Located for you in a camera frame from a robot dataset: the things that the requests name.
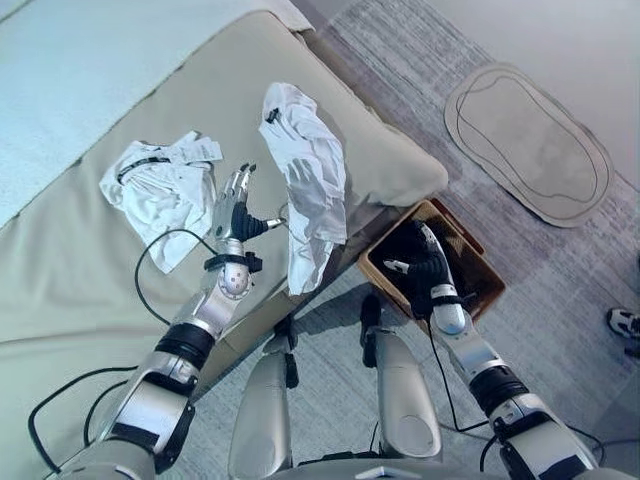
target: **black cable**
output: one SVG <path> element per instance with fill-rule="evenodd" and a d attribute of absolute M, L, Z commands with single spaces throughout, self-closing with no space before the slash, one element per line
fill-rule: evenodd
<path fill-rule="evenodd" d="M 602 442 L 602 445 L 596 445 L 591 449 L 595 453 L 596 450 L 606 447 L 614 447 L 616 445 L 626 445 L 628 443 L 640 443 L 640 438 L 619 438 L 617 440 L 607 440 Z"/>
<path fill-rule="evenodd" d="M 468 432 L 470 430 L 474 430 L 479 427 L 484 427 L 485 425 L 489 425 L 489 422 L 485 420 L 484 422 L 476 423 L 475 425 L 471 425 L 470 427 L 460 428 L 458 426 L 458 419 L 456 417 L 456 409 L 453 406 L 453 400 L 451 399 L 451 392 L 449 391 L 449 383 L 447 382 L 447 376 L 444 373 L 444 368 L 442 367 L 442 362 L 440 362 L 440 357 L 438 356 L 438 351 L 436 350 L 436 344 L 433 341 L 433 333 L 431 332 L 431 321 L 427 320 L 427 328 L 429 329 L 429 340 L 431 340 L 431 348 L 433 349 L 433 354 L 436 357 L 436 362 L 438 363 L 438 368 L 440 368 L 440 373 L 442 374 L 442 381 L 444 383 L 444 390 L 447 392 L 447 398 L 449 399 L 449 407 L 451 407 L 451 416 L 453 417 L 453 425 L 458 433 Z"/>
<path fill-rule="evenodd" d="M 489 452 L 489 449 L 491 448 L 491 446 L 496 443 L 496 440 L 498 439 L 497 435 L 494 435 L 493 437 L 491 437 L 491 440 L 489 440 L 487 442 L 487 444 L 484 446 L 484 448 L 482 449 L 482 453 L 480 454 L 480 471 L 484 472 L 484 460 L 487 458 L 487 453 Z"/>
<path fill-rule="evenodd" d="M 584 432 L 584 431 L 580 430 L 579 428 L 573 427 L 573 426 L 571 426 L 569 424 L 566 424 L 566 425 L 567 425 L 568 428 L 570 428 L 574 432 L 579 433 L 580 435 L 584 435 L 588 439 L 593 440 L 594 442 L 596 442 L 596 448 L 599 448 L 599 449 L 602 450 L 602 453 L 600 453 L 600 460 L 598 460 L 598 465 L 602 467 L 604 465 L 604 462 L 607 459 L 607 452 L 605 450 L 605 447 L 604 447 L 604 444 L 602 443 L 602 441 L 598 437 L 596 437 L 594 435 L 591 435 L 590 433 Z"/>
<path fill-rule="evenodd" d="M 118 387 L 121 387 L 122 385 L 124 385 L 126 383 L 127 383 L 127 380 L 123 380 L 122 382 L 118 382 L 118 383 L 116 383 L 114 385 L 111 385 L 104 392 L 102 392 L 98 396 L 98 398 L 96 398 L 95 402 L 93 402 L 93 405 L 91 405 L 91 408 L 89 409 L 89 413 L 87 414 L 87 418 L 85 418 L 85 420 L 84 420 L 84 428 L 82 429 L 82 439 L 84 440 L 85 448 L 93 443 L 93 442 L 89 441 L 89 425 L 91 424 L 91 417 L 93 417 L 93 414 L 94 414 L 96 408 L 98 407 L 98 404 L 100 403 L 100 401 L 104 397 L 106 397 L 109 394 L 109 392 L 115 390 Z"/>
<path fill-rule="evenodd" d="M 156 312 L 151 307 L 151 305 L 149 305 L 149 303 L 147 302 L 146 298 L 144 298 L 144 294 L 142 293 L 142 289 L 140 288 L 140 279 L 139 279 L 140 266 L 142 265 L 142 261 L 144 260 L 145 255 L 149 252 L 149 250 L 151 250 L 151 247 L 153 247 L 160 239 L 166 237 L 167 235 L 169 235 L 171 233 L 176 233 L 176 232 L 188 233 L 192 237 L 195 237 L 196 240 L 198 240 L 202 245 L 204 245 L 207 248 L 207 250 L 209 250 L 209 252 L 211 252 L 212 255 L 217 255 L 218 254 L 218 252 L 216 252 L 213 248 L 211 248 L 209 246 L 209 244 L 207 242 L 205 242 L 200 236 L 196 235 L 191 230 L 187 230 L 185 228 L 173 228 L 171 230 L 167 230 L 164 233 L 161 233 L 160 235 L 158 235 L 153 240 L 153 242 L 151 242 L 149 245 L 147 245 L 147 247 L 142 251 L 142 254 L 140 255 L 140 258 L 138 259 L 138 263 L 136 264 L 136 269 L 135 269 L 135 271 L 133 273 L 133 281 L 134 281 L 135 286 L 136 286 L 136 293 L 138 294 L 138 298 L 142 302 L 142 305 L 144 305 L 144 307 L 147 309 L 147 311 L 151 315 L 156 317 L 158 320 L 160 320 L 162 323 L 164 323 L 165 325 L 171 325 L 171 322 L 168 321 L 166 318 L 164 318 L 162 315 L 160 315 L 158 312 Z"/>
<path fill-rule="evenodd" d="M 80 382 L 81 380 L 84 380 L 85 378 L 91 377 L 93 375 L 98 375 L 100 373 L 106 373 L 106 372 L 130 372 L 132 370 L 135 370 L 136 368 L 138 368 L 137 365 L 134 367 L 108 367 L 108 368 L 100 368 L 98 370 L 92 370 L 90 372 L 83 373 L 82 375 L 74 378 L 70 382 L 67 382 L 65 385 L 63 385 L 58 390 L 56 390 L 51 395 L 49 395 L 47 398 L 45 398 L 40 403 L 38 403 L 38 405 L 36 405 L 34 409 L 31 410 L 31 413 L 29 414 L 29 419 L 27 420 L 27 428 L 29 430 L 29 436 L 31 437 L 31 441 L 33 442 L 33 445 L 36 447 L 36 450 L 40 454 L 40 457 L 42 457 L 42 460 L 44 461 L 44 463 L 46 463 L 47 466 L 51 470 L 53 470 L 54 473 L 60 473 L 61 470 L 60 470 L 60 467 L 58 467 L 58 465 L 56 465 L 54 461 L 51 459 L 46 449 L 44 448 L 44 445 L 40 441 L 40 437 L 38 436 L 38 431 L 36 429 L 37 413 L 42 409 L 42 407 L 47 405 L 51 400 L 56 398 L 65 390 L 73 387 L 76 383 Z"/>
<path fill-rule="evenodd" d="M 373 427 L 373 435 L 371 435 L 371 443 L 369 444 L 369 451 L 370 452 L 373 452 L 373 442 L 376 439 L 376 432 L 378 431 L 378 423 L 379 422 L 376 422 L 376 426 Z"/>
<path fill-rule="evenodd" d="M 453 428 L 451 425 L 447 425 L 446 423 L 438 422 L 438 425 L 440 425 L 440 428 L 444 430 L 449 430 L 453 433 L 459 433 L 460 435 L 464 435 L 465 437 L 475 438 L 476 440 L 482 440 L 483 442 L 488 442 L 490 440 L 489 437 L 485 437 L 483 435 L 476 435 L 469 432 L 458 432 L 455 428 Z"/>

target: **white cloth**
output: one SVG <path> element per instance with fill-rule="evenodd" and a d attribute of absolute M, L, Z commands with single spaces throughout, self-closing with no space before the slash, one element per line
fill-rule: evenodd
<path fill-rule="evenodd" d="M 288 0 L 32 0 L 1 21 L 0 227 L 202 44 L 263 10 L 311 28 Z"/>
<path fill-rule="evenodd" d="M 100 181 L 102 194 L 124 212 L 145 245 L 173 228 L 186 228 L 201 237 L 211 229 L 215 202 L 211 162 L 222 160 L 222 153 L 217 142 L 209 137 L 196 140 L 197 136 L 189 132 L 168 147 L 133 142 Z M 145 162 L 150 158 L 168 162 Z M 149 254 L 168 273 L 197 243 L 191 235 L 167 235 Z"/>
<path fill-rule="evenodd" d="M 287 182 L 289 290 L 310 292 L 333 246 L 347 239 L 342 145 L 317 117 L 316 103 L 287 83 L 269 86 L 260 133 Z"/>

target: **clothing tag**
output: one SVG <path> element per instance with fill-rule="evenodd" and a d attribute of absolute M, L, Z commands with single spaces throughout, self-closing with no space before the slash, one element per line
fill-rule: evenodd
<path fill-rule="evenodd" d="M 167 157 L 174 163 L 182 164 L 215 162 L 222 160 L 222 151 L 218 142 L 214 142 L 209 137 L 202 137 L 195 142 L 163 147 L 162 156 Z"/>

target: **robot leg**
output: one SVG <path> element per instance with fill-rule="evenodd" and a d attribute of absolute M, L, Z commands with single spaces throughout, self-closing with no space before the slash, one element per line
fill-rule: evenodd
<path fill-rule="evenodd" d="M 392 332 L 373 334 L 384 456 L 441 461 L 440 428 L 418 362 Z"/>
<path fill-rule="evenodd" d="M 286 389 L 297 385 L 293 343 L 290 331 L 276 329 L 249 376 L 231 440 L 230 478 L 267 478 L 292 467 Z"/>

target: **beige mattress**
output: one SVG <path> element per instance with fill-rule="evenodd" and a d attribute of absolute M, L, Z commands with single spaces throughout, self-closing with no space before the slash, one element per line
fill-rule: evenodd
<path fill-rule="evenodd" d="M 136 297 L 133 269 L 143 245 L 101 196 L 98 181 L 107 167 L 133 140 L 172 143 L 197 130 L 221 144 L 218 185 L 242 163 L 258 164 L 250 209 L 276 216 L 287 201 L 285 185 L 257 130 L 274 81 L 296 84 L 316 99 L 344 145 L 351 236 L 381 212 L 380 204 L 410 205 L 446 185 L 435 159 L 369 112 L 275 17 L 254 13 L 227 27 L 0 230 L 4 478 L 48 473 L 27 434 L 36 403 L 88 370 L 137 364 L 166 329 Z M 286 294 L 287 235 L 282 228 L 248 242 L 264 259 L 238 318 L 252 313 L 216 345 L 203 384 L 298 302 Z M 199 288 L 206 258 L 197 248 L 169 276 L 145 262 L 141 283 L 149 302 L 171 317 Z M 56 462 L 81 448 L 89 406 L 121 378 L 87 380 L 42 411 L 37 426 Z"/>

